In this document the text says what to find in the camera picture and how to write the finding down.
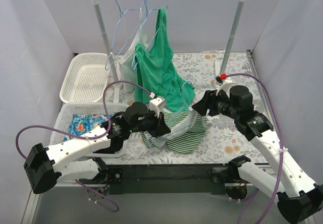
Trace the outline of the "green white striped tank top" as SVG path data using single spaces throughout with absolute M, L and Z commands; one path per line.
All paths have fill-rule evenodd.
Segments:
M 207 117 L 202 117 L 194 110 L 165 112 L 164 118 L 171 132 L 157 138 L 148 132 L 142 132 L 141 137 L 146 147 L 166 146 L 175 153 L 191 154 L 212 127 L 212 122 Z

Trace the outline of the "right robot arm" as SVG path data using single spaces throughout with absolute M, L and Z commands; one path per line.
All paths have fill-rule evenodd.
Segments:
M 201 116 L 222 114 L 233 119 L 237 130 L 265 157 L 276 177 L 258 168 L 246 156 L 231 160 L 228 175 L 233 182 L 246 180 L 273 197 L 279 212 L 289 223 L 300 223 L 322 210 L 322 185 L 298 165 L 286 147 L 281 146 L 272 123 L 253 105 L 253 95 L 245 86 L 207 90 L 192 107 Z

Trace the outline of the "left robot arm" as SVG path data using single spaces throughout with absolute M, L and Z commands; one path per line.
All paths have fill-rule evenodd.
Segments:
M 102 160 L 80 158 L 123 147 L 132 133 L 148 132 L 153 137 L 161 137 L 170 131 L 158 107 L 148 109 L 145 104 L 135 102 L 81 136 L 48 147 L 41 143 L 34 145 L 26 157 L 24 170 L 35 194 L 44 193 L 59 182 L 77 179 L 101 184 L 110 176 Z

